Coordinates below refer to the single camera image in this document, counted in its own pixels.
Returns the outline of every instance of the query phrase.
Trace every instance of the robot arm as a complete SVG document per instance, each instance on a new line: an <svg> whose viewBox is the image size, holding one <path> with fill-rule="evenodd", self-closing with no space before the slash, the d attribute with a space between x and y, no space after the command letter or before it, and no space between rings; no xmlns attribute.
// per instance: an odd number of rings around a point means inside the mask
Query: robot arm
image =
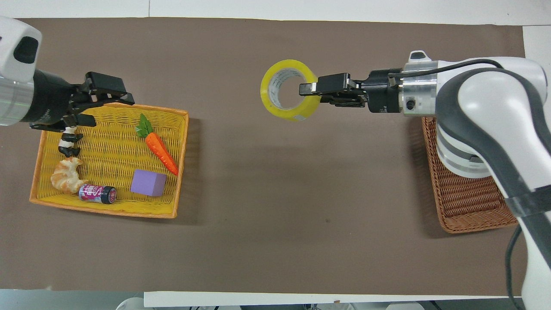
<svg viewBox="0 0 551 310"><path fill-rule="evenodd" d="M463 177L492 175L524 231L526 308L549 308L551 133L540 65L515 57L450 63L413 51L403 70L372 71L363 81L348 73L323 76L301 84L299 93L335 106L367 105L374 113L436 115L442 163Z"/></svg>
<svg viewBox="0 0 551 310"><path fill-rule="evenodd" d="M36 70L42 34L15 19L0 17L0 125L29 122L32 129L62 132L95 126L86 109L109 102L132 105L120 78L88 72L83 84Z"/></svg>

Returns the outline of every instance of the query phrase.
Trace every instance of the toy carrot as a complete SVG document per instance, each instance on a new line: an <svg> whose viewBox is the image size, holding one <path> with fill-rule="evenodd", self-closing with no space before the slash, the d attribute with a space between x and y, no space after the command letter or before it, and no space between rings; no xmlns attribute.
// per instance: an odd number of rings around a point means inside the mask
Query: toy carrot
<svg viewBox="0 0 551 310"><path fill-rule="evenodd" d="M176 162L166 150L166 146L161 138L153 132L151 123L143 114L139 116L139 125L136 127L136 133L139 137L145 138L145 144L157 157L159 157L163 165L165 165L174 175L178 175L178 166L176 166Z"/></svg>

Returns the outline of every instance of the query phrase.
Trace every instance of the purple block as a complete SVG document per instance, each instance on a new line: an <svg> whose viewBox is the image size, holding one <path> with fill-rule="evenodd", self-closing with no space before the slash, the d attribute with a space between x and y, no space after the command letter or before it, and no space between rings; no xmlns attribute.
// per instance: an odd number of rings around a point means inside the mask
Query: purple block
<svg viewBox="0 0 551 310"><path fill-rule="evenodd" d="M136 169L130 191L148 196L162 196L166 174Z"/></svg>

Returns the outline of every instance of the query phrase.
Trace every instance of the tape roll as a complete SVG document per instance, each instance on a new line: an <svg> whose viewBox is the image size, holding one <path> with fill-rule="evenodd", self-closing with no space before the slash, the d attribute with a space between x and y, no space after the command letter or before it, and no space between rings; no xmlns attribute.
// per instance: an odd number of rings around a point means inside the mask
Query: tape roll
<svg viewBox="0 0 551 310"><path fill-rule="evenodd" d="M306 83L317 82L317 77L298 60L282 60L273 65L260 84L260 98L270 113L290 121L303 121L312 115L320 104L321 97L307 96L294 108L284 108L279 101L279 90L287 79L293 76L302 77Z"/></svg>

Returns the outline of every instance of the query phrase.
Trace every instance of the black cable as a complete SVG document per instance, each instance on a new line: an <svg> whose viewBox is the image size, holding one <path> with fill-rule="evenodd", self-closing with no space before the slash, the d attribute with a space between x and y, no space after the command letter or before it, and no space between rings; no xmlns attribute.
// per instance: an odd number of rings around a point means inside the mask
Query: black cable
<svg viewBox="0 0 551 310"><path fill-rule="evenodd" d="M440 308L440 306L438 306L438 304L434 300L431 300L430 303L433 304L433 306L436 308L436 310L442 310L442 308Z"/></svg>
<svg viewBox="0 0 551 310"><path fill-rule="evenodd" d="M511 302L515 305L515 308L517 308L518 310L523 310L523 309L516 302L515 297L513 296L511 254L513 253L513 248L515 247L515 243L518 237L520 236L521 232L522 232L522 229L520 228L520 225L518 225L513 235L511 236L511 240L509 241L509 245L507 246L507 251L505 252L505 278L507 281L507 295L509 296L509 299L511 300Z"/></svg>
<svg viewBox="0 0 551 310"><path fill-rule="evenodd" d="M416 71L416 72L408 72L408 73L389 73L388 77L389 78L408 78L408 77L427 76L427 75L430 75L430 74L449 71L449 70L453 70L453 69L457 69L457 68L461 68L461 67L465 67L465 66L476 65L478 63L488 63L490 65L495 66L496 68L503 69L503 66L500 65L495 60L491 60L491 59L474 59L474 60L463 61L463 62L460 62L460 63L456 63L454 65L441 67L441 68L436 68L436 69L432 69L432 70Z"/></svg>

